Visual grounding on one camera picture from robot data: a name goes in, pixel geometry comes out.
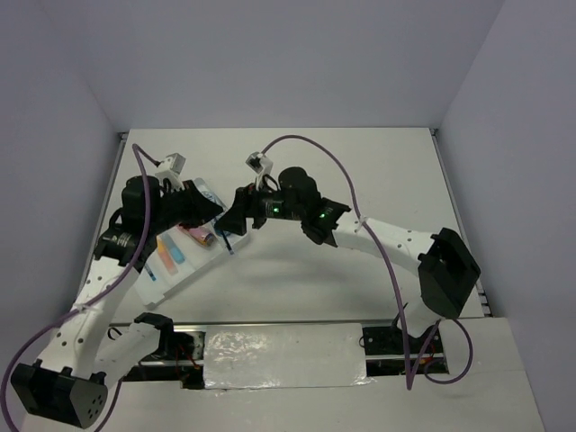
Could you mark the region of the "white divided plastic tray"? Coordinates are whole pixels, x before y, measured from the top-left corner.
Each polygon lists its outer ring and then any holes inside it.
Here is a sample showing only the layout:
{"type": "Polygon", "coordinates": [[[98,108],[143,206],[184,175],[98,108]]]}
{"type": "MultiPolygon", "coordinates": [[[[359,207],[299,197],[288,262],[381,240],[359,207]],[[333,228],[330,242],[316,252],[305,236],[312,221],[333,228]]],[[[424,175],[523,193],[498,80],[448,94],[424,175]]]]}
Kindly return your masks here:
{"type": "MultiPolygon", "coordinates": [[[[147,264],[151,267],[157,280],[155,282],[152,281],[144,270],[133,286],[140,301],[146,308],[154,309],[230,256],[222,236],[215,234],[214,225],[208,222],[204,227],[215,237],[210,247],[200,246],[183,234],[178,227],[173,227],[166,232],[173,238],[185,256],[185,261],[181,265],[176,265],[177,274],[171,275],[167,272],[158,257],[157,251],[148,257],[147,264]]],[[[226,233],[235,253],[250,240],[249,234],[239,236],[226,233]]]]}

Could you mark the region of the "blue round container in tray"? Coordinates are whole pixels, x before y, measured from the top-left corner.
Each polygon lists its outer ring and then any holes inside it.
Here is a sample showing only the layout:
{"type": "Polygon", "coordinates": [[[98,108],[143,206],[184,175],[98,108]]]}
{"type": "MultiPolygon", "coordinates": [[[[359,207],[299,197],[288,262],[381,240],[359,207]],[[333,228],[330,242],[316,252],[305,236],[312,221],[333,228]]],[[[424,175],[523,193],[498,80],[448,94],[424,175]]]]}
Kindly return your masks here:
{"type": "Polygon", "coordinates": [[[226,204],[220,199],[220,197],[208,186],[208,184],[202,178],[198,177],[195,178],[193,181],[199,192],[205,198],[219,205],[224,211],[226,210],[226,204]]]}

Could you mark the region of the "pink sticky notes tube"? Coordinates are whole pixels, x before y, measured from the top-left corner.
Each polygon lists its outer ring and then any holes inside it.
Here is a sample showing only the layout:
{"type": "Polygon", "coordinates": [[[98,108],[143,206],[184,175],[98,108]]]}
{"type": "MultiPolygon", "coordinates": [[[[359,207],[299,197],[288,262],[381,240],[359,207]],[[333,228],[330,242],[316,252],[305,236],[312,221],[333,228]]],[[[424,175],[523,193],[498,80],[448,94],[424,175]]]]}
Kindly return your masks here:
{"type": "Polygon", "coordinates": [[[178,229],[204,248],[209,248],[215,240],[214,235],[205,227],[186,228],[180,225],[178,229]]]}

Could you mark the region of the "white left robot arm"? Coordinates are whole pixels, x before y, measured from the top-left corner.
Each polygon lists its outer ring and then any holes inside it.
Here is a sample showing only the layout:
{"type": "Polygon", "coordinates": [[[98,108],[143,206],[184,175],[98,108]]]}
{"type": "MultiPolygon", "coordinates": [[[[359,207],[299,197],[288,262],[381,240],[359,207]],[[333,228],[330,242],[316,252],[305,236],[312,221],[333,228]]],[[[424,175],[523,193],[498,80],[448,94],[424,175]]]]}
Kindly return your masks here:
{"type": "Polygon", "coordinates": [[[191,180],[179,184],[135,176],[127,181],[121,207],[96,242],[76,303],[49,325],[56,333],[32,364],[13,360],[9,367],[3,385],[13,387],[29,414],[90,428],[102,415],[110,388],[138,361],[174,353],[174,322],[151,312],[142,312],[109,346],[102,341],[156,251],[157,237],[176,225],[200,227],[221,211],[191,180]]]}

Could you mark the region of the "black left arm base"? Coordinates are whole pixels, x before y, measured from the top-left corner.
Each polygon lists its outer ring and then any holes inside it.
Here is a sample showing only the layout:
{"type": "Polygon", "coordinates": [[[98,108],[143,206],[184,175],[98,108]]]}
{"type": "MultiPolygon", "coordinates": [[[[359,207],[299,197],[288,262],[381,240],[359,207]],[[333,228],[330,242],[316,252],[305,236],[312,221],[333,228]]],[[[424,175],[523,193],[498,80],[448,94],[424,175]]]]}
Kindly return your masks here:
{"type": "Polygon", "coordinates": [[[175,330],[172,319],[151,312],[140,314],[127,327],[110,326],[110,343],[97,361],[106,383],[120,381],[179,381],[203,387],[205,333],[175,330]]]}

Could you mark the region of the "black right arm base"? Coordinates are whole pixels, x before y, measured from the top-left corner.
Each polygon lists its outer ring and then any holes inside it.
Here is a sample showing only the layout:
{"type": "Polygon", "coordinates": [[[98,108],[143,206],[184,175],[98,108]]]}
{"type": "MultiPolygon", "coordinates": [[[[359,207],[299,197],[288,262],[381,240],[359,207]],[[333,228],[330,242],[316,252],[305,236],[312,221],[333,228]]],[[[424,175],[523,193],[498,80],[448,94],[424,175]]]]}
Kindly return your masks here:
{"type": "MultiPolygon", "coordinates": [[[[385,325],[363,325],[358,345],[364,350],[366,374],[369,377],[405,375],[401,330],[391,321],[385,325]]],[[[448,374],[444,347],[439,331],[433,336],[419,361],[417,374],[428,366],[431,374],[448,374]]]]}

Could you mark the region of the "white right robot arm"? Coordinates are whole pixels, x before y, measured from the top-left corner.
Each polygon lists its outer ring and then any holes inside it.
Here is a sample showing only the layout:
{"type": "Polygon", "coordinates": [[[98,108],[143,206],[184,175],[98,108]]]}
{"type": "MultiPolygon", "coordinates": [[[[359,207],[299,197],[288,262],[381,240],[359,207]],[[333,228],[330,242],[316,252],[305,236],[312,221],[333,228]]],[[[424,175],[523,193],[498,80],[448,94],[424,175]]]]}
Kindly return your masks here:
{"type": "Polygon", "coordinates": [[[298,166],[276,179],[259,169],[253,183],[237,189],[216,228],[243,235],[271,219],[298,221],[317,245],[388,258],[418,278],[418,300],[403,306],[391,331],[391,342],[401,352],[414,350],[437,321],[458,319],[481,274],[456,231],[426,233],[356,216],[349,206],[322,196],[316,181],[298,166]]]}

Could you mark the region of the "yellow pink highlighter pen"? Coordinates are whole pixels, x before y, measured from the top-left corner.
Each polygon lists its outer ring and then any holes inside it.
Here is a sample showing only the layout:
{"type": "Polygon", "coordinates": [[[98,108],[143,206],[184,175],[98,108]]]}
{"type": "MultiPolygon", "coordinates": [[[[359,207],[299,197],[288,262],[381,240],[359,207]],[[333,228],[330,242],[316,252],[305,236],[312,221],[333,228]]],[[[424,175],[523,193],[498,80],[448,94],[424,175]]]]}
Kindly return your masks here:
{"type": "Polygon", "coordinates": [[[176,275],[178,273],[176,264],[173,258],[170,256],[165,243],[160,238],[157,238],[157,254],[166,271],[170,275],[176,275]]]}

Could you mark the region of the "silver foil sheet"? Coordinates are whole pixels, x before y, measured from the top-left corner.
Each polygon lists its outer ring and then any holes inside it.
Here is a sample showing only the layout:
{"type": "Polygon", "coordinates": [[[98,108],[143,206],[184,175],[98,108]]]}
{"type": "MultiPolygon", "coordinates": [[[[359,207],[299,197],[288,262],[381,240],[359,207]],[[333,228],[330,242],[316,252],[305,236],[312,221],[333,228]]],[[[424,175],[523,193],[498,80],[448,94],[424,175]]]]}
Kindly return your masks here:
{"type": "Polygon", "coordinates": [[[357,323],[211,326],[205,387],[216,390],[332,388],[368,384],[357,323]]]}

